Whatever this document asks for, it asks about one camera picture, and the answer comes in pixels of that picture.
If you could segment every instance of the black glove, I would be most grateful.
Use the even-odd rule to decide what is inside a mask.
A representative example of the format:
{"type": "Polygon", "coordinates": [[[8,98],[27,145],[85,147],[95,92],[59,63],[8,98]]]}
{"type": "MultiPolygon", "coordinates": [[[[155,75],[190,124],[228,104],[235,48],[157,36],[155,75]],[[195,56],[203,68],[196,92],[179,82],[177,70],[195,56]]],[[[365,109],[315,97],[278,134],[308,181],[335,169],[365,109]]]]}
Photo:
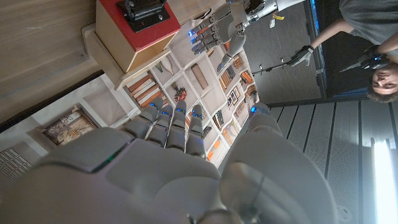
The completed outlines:
{"type": "Polygon", "coordinates": [[[379,69],[386,66],[390,62],[390,60],[387,58],[387,55],[377,52],[378,47],[378,45],[373,45],[363,52],[362,57],[359,58],[361,67],[363,69],[379,69]]]}
{"type": "Polygon", "coordinates": [[[302,61],[306,61],[306,66],[309,66],[312,52],[313,47],[311,45],[304,46],[287,64],[293,67],[302,61]]]}

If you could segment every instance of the wooden floor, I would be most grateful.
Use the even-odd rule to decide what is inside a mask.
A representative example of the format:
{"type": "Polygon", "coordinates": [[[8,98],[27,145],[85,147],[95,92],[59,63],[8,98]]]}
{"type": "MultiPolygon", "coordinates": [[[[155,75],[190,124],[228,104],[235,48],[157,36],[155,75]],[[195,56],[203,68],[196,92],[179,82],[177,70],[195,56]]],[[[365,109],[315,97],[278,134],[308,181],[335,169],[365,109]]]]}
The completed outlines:
{"type": "MultiPolygon", "coordinates": [[[[221,0],[169,0],[184,23],[221,0]]],[[[0,123],[101,68],[87,57],[81,28],[95,0],[0,2],[0,123]]]]}
{"type": "MultiPolygon", "coordinates": [[[[307,34],[307,20],[303,3],[288,7],[277,13],[285,16],[283,21],[276,20],[275,27],[269,28],[272,15],[253,22],[246,29],[247,39],[244,45],[252,72],[280,64],[283,58],[290,60],[296,51],[310,43],[307,34]]],[[[321,97],[317,85],[317,73],[313,57],[309,67],[301,63],[295,67],[285,66],[262,76],[254,77],[259,97],[263,103],[300,101],[321,97]]]]}

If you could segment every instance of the white shelf unit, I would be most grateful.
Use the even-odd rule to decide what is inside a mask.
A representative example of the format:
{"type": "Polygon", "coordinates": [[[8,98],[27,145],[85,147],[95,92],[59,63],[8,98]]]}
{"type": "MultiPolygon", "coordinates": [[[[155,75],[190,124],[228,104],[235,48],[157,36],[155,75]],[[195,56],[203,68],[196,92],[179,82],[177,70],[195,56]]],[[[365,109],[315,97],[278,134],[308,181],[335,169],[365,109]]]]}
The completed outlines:
{"type": "MultiPolygon", "coordinates": [[[[189,44],[193,37],[188,36],[188,31],[197,26],[200,22],[201,21],[196,20],[184,24],[180,32],[170,43],[171,53],[168,55],[168,58],[173,65],[174,75],[169,72],[165,72],[165,70],[160,73],[157,68],[151,68],[151,72],[160,88],[167,95],[172,106],[175,106],[176,104],[174,100],[175,90],[171,87],[173,82],[175,82],[179,88],[184,87],[187,91],[187,115],[195,104],[200,103],[202,105],[203,110],[207,113],[207,118],[203,120],[203,128],[211,126],[211,131],[204,139],[206,153],[208,154],[209,151],[212,150],[214,154],[210,162],[214,163],[218,167],[230,147],[225,137],[222,135],[222,131],[231,124],[232,121],[234,121],[236,127],[235,132],[238,133],[240,131],[241,126],[243,125],[241,124],[242,120],[247,119],[243,118],[243,116],[248,116],[248,113],[242,114],[236,118],[234,112],[238,105],[245,99],[245,93],[248,90],[248,87],[255,85],[255,83],[252,78],[252,83],[240,84],[240,75],[244,71],[248,71],[250,73],[249,62],[243,49],[238,53],[239,60],[242,65],[239,68],[235,68],[234,60],[231,60],[227,66],[220,71],[220,73],[216,72],[216,69],[226,53],[223,45],[215,47],[210,56],[206,53],[202,53],[197,56],[193,54],[191,50],[192,45],[189,44]],[[192,72],[191,67],[194,64],[199,66],[205,80],[207,81],[208,86],[204,89],[200,86],[196,76],[192,72]],[[224,91],[221,87],[219,78],[229,66],[232,66],[236,75],[224,91]],[[235,87],[239,90],[238,102],[235,105],[228,107],[227,97],[235,87]],[[218,129],[213,121],[214,115],[219,110],[221,110],[223,114],[224,121],[221,125],[221,129],[218,129]],[[219,140],[221,144],[220,147],[215,150],[214,143],[217,140],[219,140]]],[[[233,140],[234,136],[232,132],[227,131],[227,133],[229,133],[229,137],[233,140]]]]}

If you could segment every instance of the robotic hand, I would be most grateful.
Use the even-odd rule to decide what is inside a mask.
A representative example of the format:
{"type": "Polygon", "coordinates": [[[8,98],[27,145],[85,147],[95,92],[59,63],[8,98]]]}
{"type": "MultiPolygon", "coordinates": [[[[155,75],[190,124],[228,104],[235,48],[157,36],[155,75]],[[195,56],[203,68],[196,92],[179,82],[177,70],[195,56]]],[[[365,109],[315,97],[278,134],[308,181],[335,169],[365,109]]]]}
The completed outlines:
{"type": "Polygon", "coordinates": [[[217,68],[217,72],[220,72],[243,47],[246,40],[244,31],[251,22],[302,1],[304,0],[227,0],[214,14],[189,31],[189,36],[197,34],[191,40],[191,44],[196,44],[192,51],[198,55],[229,41],[229,50],[217,68]]]}
{"type": "Polygon", "coordinates": [[[305,61],[305,65],[309,66],[312,53],[313,47],[311,45],[304,46],[299,52],[297,52],[297,54],[292,57],[292,59],[287,64],[294,67],[300,62],[305,61]]]}
{"type": "Polygon", "coordinates": [[[200,105],[186,147],[185,102],[161,107],[157,98],[122,131],[99,128],[43,157],[4,198],[0,220],[337,223],[323,174],[283,137],[266,105],[251,107],[222,176],[203,159],[200,105]]]}
{"type": "Polygon", "coordinates": [[[354,64],[349,65],[340,72],[345,72],[355,67],[361,67],[363,69],[379,69],[388,65],[390,60],[387,58],[386,54],[379,54],[377,52],[378,47],[378,45],[373,45],[372,47],[366,49],[362,56],[360,56],[360,58],[357,59],[354,64]]]}

